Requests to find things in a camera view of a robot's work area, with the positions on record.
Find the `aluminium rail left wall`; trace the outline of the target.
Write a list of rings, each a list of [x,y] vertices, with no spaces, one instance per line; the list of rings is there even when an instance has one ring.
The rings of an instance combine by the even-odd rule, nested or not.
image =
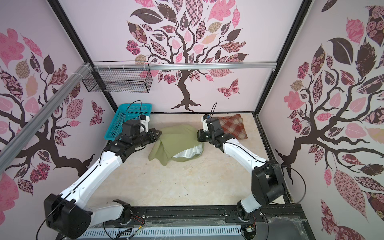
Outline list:
[[[1,153],[1,173],[12,163],[19,152],[38,132],[45,121],[53,114],[54,110],[62,103],[67,95],[75,88],[75,86],[91,72],[91,65],[83,63],[63,84],[63,86],[54,94],[39,112],[23,127],[9,144],[5,146]]]

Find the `aluminium rail back wall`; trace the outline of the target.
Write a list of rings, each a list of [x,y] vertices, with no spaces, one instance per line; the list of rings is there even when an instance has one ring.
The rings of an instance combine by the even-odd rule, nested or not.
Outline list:
[[[139,69],[147,71],[168,71],[168,70],[210,70],[210,69],[275,69],[277,66],[276,62],[240,62],[240,63],[195,63],[195,64],[133,64],[128,65],[126,62],[125,65],[112,65],[104,64],[101,65],[101,62],[97,65],[94,62],[93,69],[95,70],[112,70],[112,69]]]

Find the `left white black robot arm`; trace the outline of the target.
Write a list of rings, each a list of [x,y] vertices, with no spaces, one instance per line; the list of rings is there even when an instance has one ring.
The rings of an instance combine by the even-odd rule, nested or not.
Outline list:
[[[113,200],[99,207],[87,205],[93,193],[120,167],[130,155],[156,142],[162,132],[155,128],[139,134],[122,132],[105,147],[100,158],[83,176],[59,195],[50,194],[44,201],[48,228],[72,240],[79,238],[89,227],[108,221],[129,222],[132,218],[130,204]]]

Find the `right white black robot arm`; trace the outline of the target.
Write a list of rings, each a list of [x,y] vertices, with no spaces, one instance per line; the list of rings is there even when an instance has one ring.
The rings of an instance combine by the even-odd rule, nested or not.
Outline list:
[[[287,187],[280,165],[259,157],[230,134],[215,136],[209,131],[198,130],[197,139],[232,157],[251,174],[251,193],[237,203],[241,220],[248,221],[259,208],[285,194]]]

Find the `olive and white skirt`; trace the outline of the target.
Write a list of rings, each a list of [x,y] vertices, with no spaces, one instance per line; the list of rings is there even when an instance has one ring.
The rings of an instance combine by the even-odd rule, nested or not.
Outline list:
[[[204,143],[197,138],[198,130],[191,125],[177,125],[161,129],[148,159],[157,159],[163,166],[169,161],[186,162],[199,158],[204,152]]]

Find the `teal plastic basket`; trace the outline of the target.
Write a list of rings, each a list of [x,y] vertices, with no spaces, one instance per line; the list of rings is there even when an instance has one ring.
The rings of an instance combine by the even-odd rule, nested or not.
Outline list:
[[[123,130],[123,123],[128,120],[138,120],[140,115],[150,116],[152,105],[148,103],[122,104],[118,107],[107,132],[105,140],[113,141]]]

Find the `red plaid skirt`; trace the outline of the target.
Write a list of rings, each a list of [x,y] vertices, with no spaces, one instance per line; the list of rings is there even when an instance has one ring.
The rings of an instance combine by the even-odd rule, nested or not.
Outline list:
[[[240,114],[227,117],[218,117],[221,127],[226,134],[233,135],[238,140],[246,140],[248,138],[243,118]]]

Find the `aluminium rail wall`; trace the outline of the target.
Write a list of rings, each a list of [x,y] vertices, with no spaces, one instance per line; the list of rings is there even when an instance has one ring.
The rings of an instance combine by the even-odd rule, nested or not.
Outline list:
[[[277,66],[276,62],[240,62],[240,63],[195,63],[195,64],[133,64],[128,65],[126,62],[125,65],[112,65],[104,64],[101,65],[101,62],[97,65],[94,62],[93,69],[95,70],[112,70],[112,69],[139,69],[147,71],[168,71],[168,70],[210,70],[210,69],[275,69]]]
[[[54,110],[62,103],[67,95],[75,88],[75,86],[91,72],[91,65],[83,63],[63,84],[63,86],[54,94],[39,112],[23,127],[9,144],[5,146],[1,153],[1,173],[12,163],[19,152],[38,132],[45,121],[53,114]]]

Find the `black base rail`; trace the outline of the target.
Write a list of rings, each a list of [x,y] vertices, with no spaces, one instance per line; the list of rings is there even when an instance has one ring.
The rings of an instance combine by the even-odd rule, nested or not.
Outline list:
[[[61,235],[77,239],[89,227],[111,222],[117,224],[145,224],[146,222],[220,219],[227,224],[240,226],[267,222],[273,217],[297,216],[304,220],[300,204],[268,205],[248,213],[240,203],[236,205],[211,206],[165,206],[132,207],[130,204],[113,200],[99,208],[80,207],[75,200],[46,199],[44,202],[46,224]]]

